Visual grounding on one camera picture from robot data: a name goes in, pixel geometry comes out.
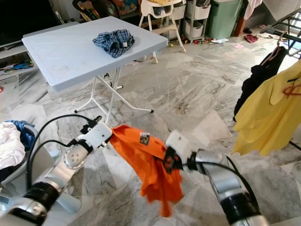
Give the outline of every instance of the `blue checkered cloth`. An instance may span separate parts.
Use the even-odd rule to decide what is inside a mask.
[[[93,43],[110,54],[111,57],[117,58],[130,49],[135,40],[128,30],[123,29],[101,33],[93,39]]]

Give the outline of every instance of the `red cloth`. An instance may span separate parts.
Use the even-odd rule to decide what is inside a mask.
[[[166,172],[162,162],[165,144],[152,136],[149,136],[147,145],[140,143],[143,131],[127,125],[113,128],[112,131],[110,143],[134,168],[142,181],[141,196],[146,196],[149,202],[162,201],[161,216],[171,216],[168,202],[177,202],[182,198],[182,177],[178,169],[171,174]]]
[[[247,35],[245,35],[245,40],[247,40],[250,43],[253,43],[253,42],[256,42],[258,40],[258,38],[254,35],[247,34]]]

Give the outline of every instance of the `white high chair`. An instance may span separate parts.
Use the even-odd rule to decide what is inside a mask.
[[[167,32],[167,31],[175,31],[176,34],[177,34],[179,44],[182,48],[182,52],[185,53],[186,49],[184,48],[184,46],[182,44],[181,37],[180,37],[179,31],[178,31],[178,27],[177,27],[177,25],[174,21],[173,15],[172,15],[173,9],[174,9],[174,4],[179,3],[179,2],[182,2],[183,4],[186,4],[186,0],[173,0],[173,1],[169,1],[166,5],[160,5],[158,3],[151,2],[149,0],[142,0],[141,1],[142,16],[141,16],[141,19],[140,19],[140,22],[139,22],[139,27],[142,26],[143,19],[144,19],[145,16],[147,16],[149,29],[150,29],[151,32],[154,32],[156,34],[162,34],[162,33]],[[161,11],[161,15],[155,15],[155,12],[154,12],[155,7],[167,7],[167,6],[169,6],[168,12],[163,10],[163,11]],[[172,21],[172,24],[153,30],[152,27],[151,27],[151,15],[156,19],[159,19],[159,18],[163,19],[164,17],[169,16],[169,18]],[[158,63],[156,52],[153,52],[153,63],[154,64]]]

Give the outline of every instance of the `orange hanger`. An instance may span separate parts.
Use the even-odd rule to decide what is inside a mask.
[[[274,59],[274,58],[278,55],[278,53],[279,53],[279,51],[280,51],[280,41],[281,41],[282,37],[283,37],[285,34],[286,34],[286,32],[282,32],[282,34],[280,35],[280,37],[279,37],[279,39],[278,39],[278,41],[277,41],[277,46],[276,46],[276,48],[275,48],[274,51],[271,53],[271,55],[270,55],[265,61],[263,61],[263,63],[262,63],[261,65],[265,65],[268,61],[271,61],[272,59]]]
[[[301,96],[301,93],[294,93],[293,91],[297,88],[297,87],[301,87],[301,84],[297,85],[297,86],[289,86],[289,87],[286,87],[284,90],[283,90],[283,93],[290,96],[290,95],[298,95],[298,96]]]

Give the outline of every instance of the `white folding table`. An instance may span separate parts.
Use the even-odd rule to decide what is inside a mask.
[[[118,29],[129,30],[135,43],[120,57],[112,58],[96,46],[92,39],[97,37],[99,33]],[[91,98],[79,109],[93,101],[106,115],[107,123],[113,107],[114,95],[116,95],[133,110],[153,112],[152,109],[133,107],[116,91],[116,88],[121,67],[167,46],[168,42],[165,37],[110,16],[25,37],[22,41],[54,91],[61,91],[94,78]],[[111,87],[101,75],[112,69],[116,69],[116,75]],[[94,99],[97,79],[112,92],[108,111]]]

